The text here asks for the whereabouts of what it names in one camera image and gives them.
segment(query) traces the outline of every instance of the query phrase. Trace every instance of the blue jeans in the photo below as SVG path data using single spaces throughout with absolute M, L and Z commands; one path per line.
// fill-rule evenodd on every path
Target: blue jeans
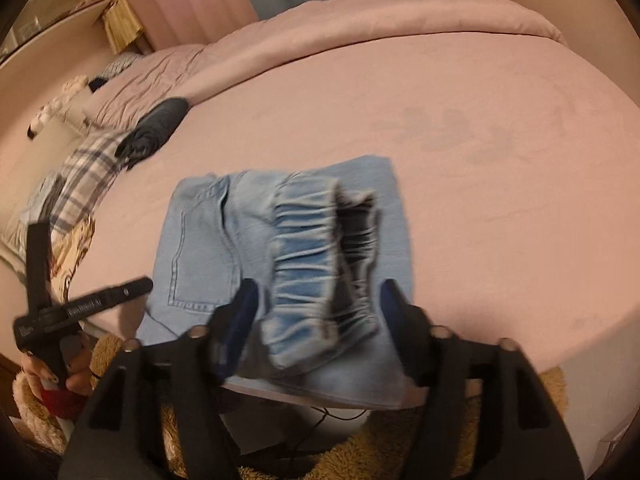
M 378 382 L 402 383 L 378 316 L 378 291 L 382 280 L 395 278 L 410 294 L 411 280 L 406 222 L 388 160 L 365 156 L 293 174 L 245 171 L 182 181 L 162 228 L 138 337 L 164 342 L 206 322 L 242 278 L 260 286 L 257 322 L 238 370 L 243 380 L 394 405 L 390 399 L 401 392 Z M 343 370 L 364 347 L 363 362 L 347 366 L 367 362 L 374 375 L 374 368 L 386 368 L 369 378 L 370 386 L 351 384 L 352 371 Z M 323 384 L 314 380 L 301 392 L 316 376 Z M 394 394 L 380 399 L 371 388 Z

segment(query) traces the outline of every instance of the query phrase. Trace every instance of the black cloth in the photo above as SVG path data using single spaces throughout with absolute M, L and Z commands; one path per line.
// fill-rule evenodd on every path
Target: black cloth
M 91 90 L 91 92 L 93 93 L 101 86 L 106 85 L 108 81 L 108 79 L 105 79 L 103 77 L 96 77 L 94 79 L 91 79 L 91 81 L 89 81 L 89 90 Z
M 173 97 L 162 101 L 138 121 L 116 149 L 116 156 L 125 159 L 130 170 L 164 146 L 188 111 L 186 99 Z

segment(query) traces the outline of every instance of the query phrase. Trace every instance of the screw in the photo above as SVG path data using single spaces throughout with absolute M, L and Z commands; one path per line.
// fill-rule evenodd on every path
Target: screw
M 448 326 L 436 325 L 431 327 L 431 335 L 436 339 L 449 339 L 453 332 Z
M 122 345 L 122 349 L 125 352 L 133 352 L 138 348 L 140 348 L 141 346 L 142 345 L 140 344 L 140 341 L 138 341 L 137 339 L 127 339 Z
M 500 348 L 506 350 L 507 352 L 517 352 L 518 350 L 520 350 L 520 345 L 513 339 L 509 339 L 508 337 L 506 337 L 504 339 L 500 339 Z
M 205 325 L 192 326 L 189 329 L 189 337 L 191 339 L 200 339 L 209 333 L 209 329 Z

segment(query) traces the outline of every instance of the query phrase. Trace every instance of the bed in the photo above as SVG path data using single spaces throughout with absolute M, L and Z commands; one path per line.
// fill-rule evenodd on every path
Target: bed
M 117 177 L 71 296 L 152 274 L 182 178 L 372 153 L 396 168 L 412 300 L 436 322 L 508 335 L 545 370 L 638 311 L 640 110 L 540 14 L 508 0 L 310 2 L 155 53 L 83 109 L 126 130 L 171 96 L 192 109 Z M 130 337 L 142 313 L 92 322 Z

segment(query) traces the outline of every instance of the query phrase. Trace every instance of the pink bedsheet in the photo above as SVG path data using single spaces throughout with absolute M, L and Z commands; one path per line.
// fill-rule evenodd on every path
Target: pink bedsheet
M 399 9 L 378 10 L 386 23 Z M 529 13 L 521 16 L 544 25 L 540 33 L 358 40 L 278 58 L 199 98 L 160 152 L 118 177 L 71 295 L 151 275 L 184 177 L 373 153 L 398 172 L 415 304 L 465 337 L 516 339 L 539 370 L 561 363 L 638 312 L 640 110 Z M 447 16 L 462 20 L 438 20 Z M 201 69 L 216 72 L 214 62 Z M 204 95 L 197 74 L 182 84 Z M 139 320 L 127 307 L 94 321 L 131 336 Z

